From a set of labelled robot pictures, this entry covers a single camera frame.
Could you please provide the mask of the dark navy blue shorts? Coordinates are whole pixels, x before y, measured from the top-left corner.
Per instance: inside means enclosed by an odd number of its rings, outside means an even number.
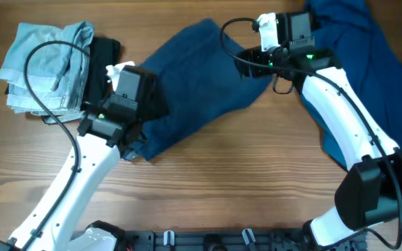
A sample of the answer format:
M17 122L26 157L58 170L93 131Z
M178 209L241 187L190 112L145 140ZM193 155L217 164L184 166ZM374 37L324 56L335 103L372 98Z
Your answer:
M131 143L124 160L139 155L151 160L218 117L251 105L271 77L244 77L225 52L243 48L211 19L182 29L142 63L158 75L169 114L142 126L142 138Z

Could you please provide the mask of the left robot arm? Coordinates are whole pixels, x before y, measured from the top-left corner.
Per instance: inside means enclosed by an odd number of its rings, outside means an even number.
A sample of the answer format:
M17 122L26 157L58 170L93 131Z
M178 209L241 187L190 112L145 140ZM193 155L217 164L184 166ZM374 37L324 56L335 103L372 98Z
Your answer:
M117 166L145 121L166 113L155 73L125 65L108 73L114 90L85 112L74 146L51 186L29 217L0 240L0 250L123 250L125 233L95 222L80 235L74 230L89 200Z

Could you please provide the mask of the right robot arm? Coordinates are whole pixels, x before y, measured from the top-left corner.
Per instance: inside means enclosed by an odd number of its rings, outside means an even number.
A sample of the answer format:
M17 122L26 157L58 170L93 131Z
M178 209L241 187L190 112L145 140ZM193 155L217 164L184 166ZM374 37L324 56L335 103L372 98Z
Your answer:
M267 13L251 27L260 45L236 55L239 71L291 81L336 140L347 171L334 206L304 225L300 247L328 250L378 224L402 225L402 149L352 90L337 56L315 46L308 13Z

